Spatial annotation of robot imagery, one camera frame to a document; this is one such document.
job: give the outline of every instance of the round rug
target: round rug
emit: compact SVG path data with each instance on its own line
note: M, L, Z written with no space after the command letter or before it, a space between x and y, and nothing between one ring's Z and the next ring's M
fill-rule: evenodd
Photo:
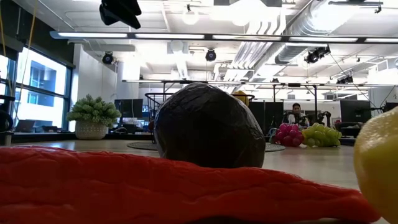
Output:
M156 146L156 144L153 144L152 141L132 142L132 143L127 144L127 147L130 147L133 149L157 151L157 146ZM268 142L266 145L266 152L277 152L277 151L282 151L285 149L286 149L285 146L271 144Z

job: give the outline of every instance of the spotlight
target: spotlight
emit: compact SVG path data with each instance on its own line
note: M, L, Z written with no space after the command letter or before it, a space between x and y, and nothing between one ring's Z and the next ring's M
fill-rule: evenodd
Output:
M113 65L116 62L116 58L113 57L113 52L105 52L102 62L105 65Z
M214 60L216 60L217 55L216 52L214 51L214 49L208 49L207 53L206 53L206 61L208 62L212 62Z
M315 50L308 52L304 60L307 63L316 63L328 54L330 54L329 45L327 47L317 47Z
M343 78L340 78L336 82L336 84L349 84L349 83L354 83L354 78L352 75L347 75Z
M121 21L135 29L141 28L136 17L141 15L137 0L102 0L99 13L107 26Z

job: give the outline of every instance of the black wrapped ball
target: black wrapped ball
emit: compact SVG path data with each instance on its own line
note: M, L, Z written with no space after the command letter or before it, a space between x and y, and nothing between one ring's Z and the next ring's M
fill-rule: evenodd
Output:
M192 83L158 109L161 157L202 167L262 167L266 142L249 108L219 88Z

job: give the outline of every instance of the white column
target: white column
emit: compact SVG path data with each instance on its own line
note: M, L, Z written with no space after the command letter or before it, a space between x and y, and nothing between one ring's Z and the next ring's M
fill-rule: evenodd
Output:
M122 80L139 80L140 66L136 63L118 63L117 99L138 99L139 83L122 82Z

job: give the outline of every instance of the yellow object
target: yellow object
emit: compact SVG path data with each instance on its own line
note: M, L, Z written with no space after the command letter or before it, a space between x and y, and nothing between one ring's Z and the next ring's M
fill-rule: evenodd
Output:
M398 223L398 107L364 125L354 166L366 199L389 223Z
M239 90L233 93L233 95L246 95L243 91ZM235 98L241 100L246 106L249 106L249 97L247 96L235 96Z

